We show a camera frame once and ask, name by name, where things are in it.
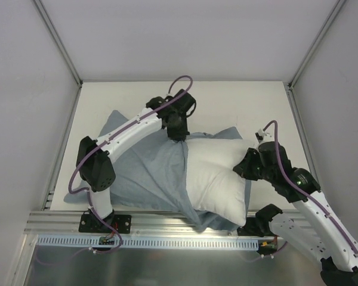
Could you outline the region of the white pillow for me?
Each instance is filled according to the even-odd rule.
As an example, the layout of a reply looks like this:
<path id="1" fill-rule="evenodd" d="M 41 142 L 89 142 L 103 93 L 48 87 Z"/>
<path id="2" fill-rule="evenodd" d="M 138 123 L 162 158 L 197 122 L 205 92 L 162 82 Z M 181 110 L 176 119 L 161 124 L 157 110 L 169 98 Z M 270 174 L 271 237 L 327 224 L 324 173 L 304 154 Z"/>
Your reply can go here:
<path id="1" fill-rule="evenodd" d="M 248 185 L 233 171 L 254 143 L 244 139 L 196 138 L 187 141 L 186 190 L 192 207 L 243 226 Z"/>

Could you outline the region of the grey striped pillowcase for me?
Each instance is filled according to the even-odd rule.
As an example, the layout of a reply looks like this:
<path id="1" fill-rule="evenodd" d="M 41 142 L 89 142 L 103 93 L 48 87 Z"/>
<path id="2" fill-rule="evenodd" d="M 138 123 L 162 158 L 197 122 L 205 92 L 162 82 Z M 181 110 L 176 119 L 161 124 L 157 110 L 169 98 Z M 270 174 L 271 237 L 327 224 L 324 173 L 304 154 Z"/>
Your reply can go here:
<path id="1" fill-rule="evenodd" d="M 129 148 L 115 162 L 111 202 L 180 213 L 200 231 L 206 228 L 234 231 L 240 227 L 217 214 L 192 207 L 186 190 L 187 141 L 196 138 L 243 139 L 233 126 L 215 134 L 195 132 L 183 142 L 170 140 L 164 130 L 157 131 Z M 250 199 L 251 183 L 247 180 L 246 183 L 246 196 Z"/>

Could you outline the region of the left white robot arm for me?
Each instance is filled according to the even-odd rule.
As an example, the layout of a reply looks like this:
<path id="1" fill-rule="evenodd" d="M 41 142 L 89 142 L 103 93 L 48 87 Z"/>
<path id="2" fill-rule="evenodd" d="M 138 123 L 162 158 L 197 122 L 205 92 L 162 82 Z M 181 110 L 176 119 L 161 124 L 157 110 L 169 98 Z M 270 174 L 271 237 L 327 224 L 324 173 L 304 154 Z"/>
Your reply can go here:
<path id="1" fill-rule="evenodd" d="M 116 179 L 115 161 L 143 138 L 165 129 L 169 139 L 185 141 L 189 135 L 187 118 L 196 109 L 196 100 L 185 90 L 175 96 L 152 98 L 138 115 L 117 129 L 92 139 L 81 139 L 76 169 L 70 179 L 71 194 L 86 191 L 89 209 L 93 213 L 92 226 L 107 232 L 113 225 L 110 187 Z"/>

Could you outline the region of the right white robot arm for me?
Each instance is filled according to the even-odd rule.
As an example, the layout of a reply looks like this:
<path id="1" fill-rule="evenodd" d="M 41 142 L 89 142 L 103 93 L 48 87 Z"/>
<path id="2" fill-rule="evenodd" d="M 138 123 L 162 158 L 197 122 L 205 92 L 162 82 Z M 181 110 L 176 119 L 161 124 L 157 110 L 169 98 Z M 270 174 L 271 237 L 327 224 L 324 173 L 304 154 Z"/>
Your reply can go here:
<path id="1" fill-rule="evenodd" d="M 245 235 L 280 236 L 320 266 L 326 285 L 358 285 L 358 242 L 330 208 L 315 178 L 309 171 L 293 167 L 281 145 L 265 142 L 248 148 L 233 170 L 249 181 L 268 182 L 302 213 L 316 233 L 306 232 L 283 210 L 269 204 L 247 220 L 242 228 Z"/>

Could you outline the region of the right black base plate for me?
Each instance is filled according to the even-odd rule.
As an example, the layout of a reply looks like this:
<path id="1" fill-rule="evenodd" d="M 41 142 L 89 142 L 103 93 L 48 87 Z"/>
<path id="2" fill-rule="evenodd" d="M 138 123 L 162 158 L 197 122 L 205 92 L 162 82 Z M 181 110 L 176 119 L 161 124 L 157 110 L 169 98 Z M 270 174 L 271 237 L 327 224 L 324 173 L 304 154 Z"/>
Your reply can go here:
<path id="1" fill-rule="evenodd" d="M 244 226 L 237 228 L 237 235 L 244 237 L 261 237 L 261 229 L 256 217 L 248 217 Z"/>

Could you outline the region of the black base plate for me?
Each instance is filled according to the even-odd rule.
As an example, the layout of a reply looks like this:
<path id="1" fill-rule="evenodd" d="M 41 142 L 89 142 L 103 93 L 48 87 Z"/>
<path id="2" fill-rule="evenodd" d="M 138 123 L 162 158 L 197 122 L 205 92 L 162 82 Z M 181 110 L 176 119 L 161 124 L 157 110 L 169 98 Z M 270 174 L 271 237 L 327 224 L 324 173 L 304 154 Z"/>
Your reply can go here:
<path id="1" fill-rule="evenodd" d="M 128 214 L 115 214 L 114 212 L 104 218 L 104 221 L 116 229 L 120 234 L 129 234 L 132 216 Z M 85 211 L 80 219 L 78 231 L 81 233 L 104 233 L 111 230 L 103 225 L 91 211 Z"/>
<path id="2" fill-rule="evenodd" d="M 244 226 L 237 228 L 237 235 L 244 237 L 261 237 L 261 229 L 256 217 L 248 217 Z"/>

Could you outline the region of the left aluminium frame post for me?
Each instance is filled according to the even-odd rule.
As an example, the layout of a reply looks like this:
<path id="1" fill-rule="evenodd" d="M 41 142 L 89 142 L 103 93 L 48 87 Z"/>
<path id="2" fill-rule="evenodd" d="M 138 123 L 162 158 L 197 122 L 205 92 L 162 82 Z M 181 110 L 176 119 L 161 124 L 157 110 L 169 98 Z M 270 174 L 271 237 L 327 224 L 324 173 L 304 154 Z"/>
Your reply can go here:
<path id="1" fill-rule="evenodd" d="M 43 24 L 45 25 L 48 34 L 50 35 L 54 45 L 56 46 L 58 52 L 60 53 L 69 73 L 71 74 L 74 82 L 77 84 L 78 87 L 82 86 L 82 79 L 57 31 L 52 18 L 50 17 L 43 1 L 41 0 L 31 0 L 33 6 L 35 7 L 36 12 L 40 16 Z"/>

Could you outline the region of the aluminium frame post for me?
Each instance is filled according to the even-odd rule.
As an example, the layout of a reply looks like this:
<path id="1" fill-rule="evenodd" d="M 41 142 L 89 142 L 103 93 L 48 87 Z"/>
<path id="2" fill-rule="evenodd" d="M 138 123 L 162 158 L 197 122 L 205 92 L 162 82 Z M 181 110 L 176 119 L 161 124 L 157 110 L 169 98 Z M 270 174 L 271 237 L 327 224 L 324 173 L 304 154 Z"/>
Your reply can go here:
<path id="1" fill-rule="evenodd" d="M 328 16 L 326 17 L 325 21 L 323 22 L 321 28 L 319 29 L 317 35 L 313 39 L 310 47 L 308 48 L 305 56 L 303 57 L 300 65 L 298 66 L 296 72 L 294 73 L 293 77 L 288 83 L 288 88 L 292 89 L 297 84 L 298 80 L 300 79 L 301 75 L 304 73 L 304 70 L 307 68 L 307 65 L 311 61 L 314 54 L 319 49 L 322 41 L 324 40 L 325 36 L 328 34 L 329 30 L 331 29 L 332 25 L 335 23 L 335 20 L 341 13 L 342 9 L 346 5 L 347 0 L 337 0 L 334 3 L 334 6 L 330 10 Z"/>
<path id="2" fill-rule="evenodd" d="M 33 6 L 35 7 L 36 12 L 40 16 L 43 24 L 45 25 L 48 34 L 50 35 L 54 45 L 56 46 L 58 52 L 60 53 L 69 73 L 71 74 L 74 82 L 77 84 L 78 87 L 82 86 L 82 79 L 57 31 L 52 18 L 50 17 L 43 1 L 41 0 L 31 0 Z"/>

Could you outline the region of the aluminium mounting rail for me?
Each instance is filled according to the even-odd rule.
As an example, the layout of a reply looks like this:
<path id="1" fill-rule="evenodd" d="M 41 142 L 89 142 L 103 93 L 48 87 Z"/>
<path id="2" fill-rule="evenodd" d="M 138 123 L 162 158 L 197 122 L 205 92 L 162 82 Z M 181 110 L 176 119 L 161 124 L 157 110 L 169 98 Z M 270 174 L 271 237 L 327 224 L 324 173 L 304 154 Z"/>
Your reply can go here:
<path id="1" fill-rule="evenodd" d="M 30 212 L 24 234 L 76 234 L 81 224 L 81 216 L 88 209 L 86 201 L 69 204 L 54 199 L 49 195 L 42 210 Z M 62 206 L 61 210 L 52 209 L 53 203 Z M 207 228 L 200 231 L 183 215 L 173 212 L 158 212 L 132 207 L 115 206 L 119 215 L 131 216 L 130 234 L 141 237 L 221 237 L 237 236 L 236 231 L 216 231 Z"/>

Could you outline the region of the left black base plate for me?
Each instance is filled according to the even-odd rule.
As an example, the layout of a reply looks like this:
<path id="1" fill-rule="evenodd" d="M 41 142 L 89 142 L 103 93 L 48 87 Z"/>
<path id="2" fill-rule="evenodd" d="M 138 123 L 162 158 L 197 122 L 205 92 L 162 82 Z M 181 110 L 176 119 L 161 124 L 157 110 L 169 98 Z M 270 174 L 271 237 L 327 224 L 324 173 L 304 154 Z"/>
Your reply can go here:
<path id="1" fill-rule="evenodd" d="M 104 218 L 104 221 L 116 229 L 120 234 L 129 234 L 132 216 L 128 214 L 115 214 L 114 212 Z M 104 233 L 111 230 L 103 225 L 91 211 L 85 211 L 80 219 L 78 231 L 81 233 Z"/>

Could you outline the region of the right aluminium frame post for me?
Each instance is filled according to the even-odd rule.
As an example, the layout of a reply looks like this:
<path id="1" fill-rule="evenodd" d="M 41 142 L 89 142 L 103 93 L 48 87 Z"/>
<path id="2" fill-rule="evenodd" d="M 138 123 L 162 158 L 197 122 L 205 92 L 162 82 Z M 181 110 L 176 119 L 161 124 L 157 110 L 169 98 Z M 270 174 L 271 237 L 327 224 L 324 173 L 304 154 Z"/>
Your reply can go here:
<path id="1" fill-rule="evenodd" d="M 322 41 L 324 40 L 325 36 L 328 34 L 329 30 L 331 29 L 332 25 L 335 23 L 335 20 L 341 13 L 342 9 L 346 5 L 347 0 L 337 0 L 334 3 L 334 6 L 330 10 L 328 16 L 326 17 L 325 21 L 323 22 L 321 28 L 319 29 L 317 35 L 313 39 L 310 47 L 308 48 L 305 56 L 303 57 L 300 65 L 298 66 L 296 72 L 294 73 L 293 77 L 288 83 L 288 88 L 292 89 L 297 84 L 298 80 L 300 79 L 301 75 L 304 73 L 304 70 L 307 68 L 307 65 L 311 61 L 314 54 L 319 49 Z"/>

